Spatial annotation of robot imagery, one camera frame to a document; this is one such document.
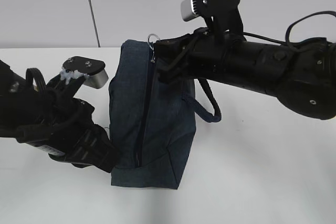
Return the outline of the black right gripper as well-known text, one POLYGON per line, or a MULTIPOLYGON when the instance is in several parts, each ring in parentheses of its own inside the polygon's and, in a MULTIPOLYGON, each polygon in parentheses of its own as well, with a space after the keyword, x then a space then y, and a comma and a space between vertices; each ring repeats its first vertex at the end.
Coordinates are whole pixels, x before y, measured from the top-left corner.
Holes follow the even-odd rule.
POLYGON ((223 73, 228 43, 218 43, 211 33, 186 34, 160 40, 154 52, 162 64, 157 68, 158 80, 171 84, 187 79, 216 80, 223 73))

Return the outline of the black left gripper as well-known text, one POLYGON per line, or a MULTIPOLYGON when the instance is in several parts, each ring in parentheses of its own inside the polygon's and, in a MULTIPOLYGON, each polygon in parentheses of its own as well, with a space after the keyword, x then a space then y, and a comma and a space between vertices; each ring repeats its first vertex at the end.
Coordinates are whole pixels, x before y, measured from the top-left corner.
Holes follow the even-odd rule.
POLYGON ((41 73, 27 73, 27 91, 33 91, 41 113, 33 123, 19 126, 17 140, 48 153, 57 162, 77 168, 94 166, 111 173, 121 153, 110 141, 105 129, 93 123, 93 106, 74 95, 88 75, 57 75, 48 83, 41 73))

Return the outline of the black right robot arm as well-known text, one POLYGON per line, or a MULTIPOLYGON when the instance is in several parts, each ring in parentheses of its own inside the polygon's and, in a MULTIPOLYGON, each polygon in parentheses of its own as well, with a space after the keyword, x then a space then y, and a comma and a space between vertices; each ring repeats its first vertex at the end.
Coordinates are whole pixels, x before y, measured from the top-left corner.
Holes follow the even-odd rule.
POLYGON ((312 38, 285 45, 209 32, 157 41, 159 80, 206 79, 275 97, 289 110, 314 119, 335 117, 335 44, 312 38))

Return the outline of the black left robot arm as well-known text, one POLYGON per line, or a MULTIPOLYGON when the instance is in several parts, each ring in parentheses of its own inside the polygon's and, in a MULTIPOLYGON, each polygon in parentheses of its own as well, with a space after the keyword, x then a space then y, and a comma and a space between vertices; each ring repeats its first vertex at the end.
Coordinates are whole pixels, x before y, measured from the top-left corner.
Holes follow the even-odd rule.
POLYGON ((101 60, 74 56, 45 81, 37 68, 21 77, 2 62, 1 137, 44 151, 57 162, 110 173, 120 152, 94 123, 94 107, 75 96, 81 86, 102 88, 108 81, 105 67, 101 60))

